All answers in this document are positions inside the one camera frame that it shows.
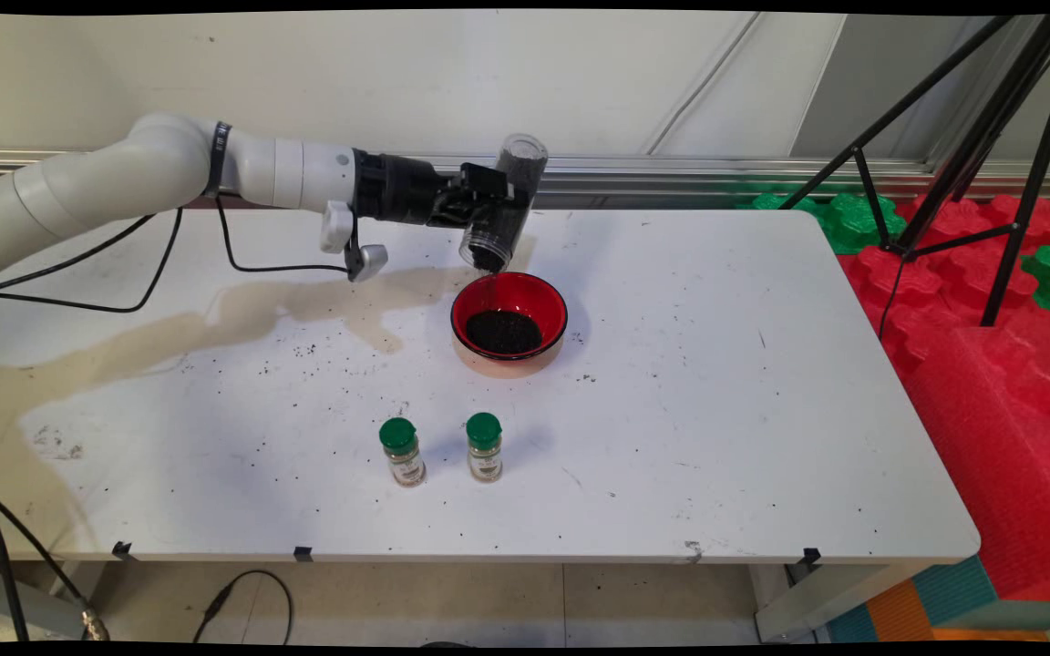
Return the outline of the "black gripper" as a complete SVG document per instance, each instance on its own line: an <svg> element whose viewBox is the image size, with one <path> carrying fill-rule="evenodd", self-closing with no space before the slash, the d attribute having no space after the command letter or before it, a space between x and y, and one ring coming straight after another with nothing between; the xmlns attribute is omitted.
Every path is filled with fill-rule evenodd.
<svg viewBox="0 0 1050 656"><path fill-rule="evenodd" d="M482 224L476 217L480 213L517 200L514 187L504 171L476 163L463 163L450 178L438 174L424 160L371 154L361 149L353 149L353 213L357 217L470 230ZM438 211L438 200L445 192L448 217Z"/></svg>

